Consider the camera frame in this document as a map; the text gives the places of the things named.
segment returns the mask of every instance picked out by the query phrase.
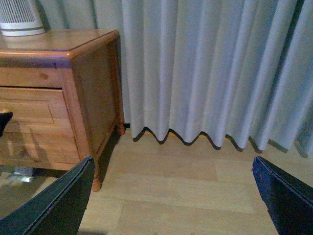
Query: wooden furniture leg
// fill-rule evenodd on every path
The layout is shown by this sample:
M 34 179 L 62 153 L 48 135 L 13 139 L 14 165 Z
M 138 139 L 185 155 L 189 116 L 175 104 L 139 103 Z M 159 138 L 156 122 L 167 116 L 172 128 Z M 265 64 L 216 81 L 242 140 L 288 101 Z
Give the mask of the wooden furniture leg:
M 93 192 L 98 192 L 100 188 L 101 188 L 101 182 L 99 179 L 99 163 L 98 161 L 94 161 L 94 177 L 93 177 L 91 190 Z
M 124 127 L 124 124 L 121 123 L 117 126 L 117 132 L 120 136 L 124 135 L 125 134 L 125 127 Z

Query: drawer front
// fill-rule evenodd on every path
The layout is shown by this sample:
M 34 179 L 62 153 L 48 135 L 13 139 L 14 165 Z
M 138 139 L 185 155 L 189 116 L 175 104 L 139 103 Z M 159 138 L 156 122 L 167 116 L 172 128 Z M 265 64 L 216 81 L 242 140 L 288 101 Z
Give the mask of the drawer front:
M 73 137 L 62 90 L 0 87 L 1 110 L 13 112 L 5 132 Z
M 0 86 L 61 88 L 55 68 L 0 67 Z
M 0 162 L 75 164 L 79 156 L 62 90 L 0 88 L 13 117 L 0 138 Z

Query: laminate flooring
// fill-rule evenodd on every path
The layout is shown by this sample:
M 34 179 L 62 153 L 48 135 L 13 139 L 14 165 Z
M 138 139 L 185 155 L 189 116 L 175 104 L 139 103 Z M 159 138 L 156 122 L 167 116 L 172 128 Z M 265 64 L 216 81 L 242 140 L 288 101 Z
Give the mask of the laminate flooring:
M 313 158 L 295 147 L 284 153 L 268 145 L 257 154 L 250 143 L 240 152 L 228 139 L 216 150 L 205 137 L 186 146 L 176 136 L 159 144 L 153 135 L 134 141 L 127 133 L 108 155 L 79 235 L 276 235 L 251 172 L 258 155 L 313 187 Z M 12 183 L 12 169 L 2 167 L 0 218 L 58 177 Z

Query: curtain fold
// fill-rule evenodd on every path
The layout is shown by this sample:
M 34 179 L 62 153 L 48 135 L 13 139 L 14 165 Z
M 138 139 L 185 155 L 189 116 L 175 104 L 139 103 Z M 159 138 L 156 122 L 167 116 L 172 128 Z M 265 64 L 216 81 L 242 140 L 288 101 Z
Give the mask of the curtain fold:
M 39 0 L 52 29 L 121 32 L 125 121 L 313 154 L 312 0 Z

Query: white fan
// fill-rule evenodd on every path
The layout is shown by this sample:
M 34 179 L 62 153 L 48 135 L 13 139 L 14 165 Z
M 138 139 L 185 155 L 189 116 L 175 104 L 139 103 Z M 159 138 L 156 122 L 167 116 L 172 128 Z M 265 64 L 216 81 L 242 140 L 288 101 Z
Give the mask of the white fan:
M 0 0 L 0 28 L 4 36 L 45 32 L 34 0 Z

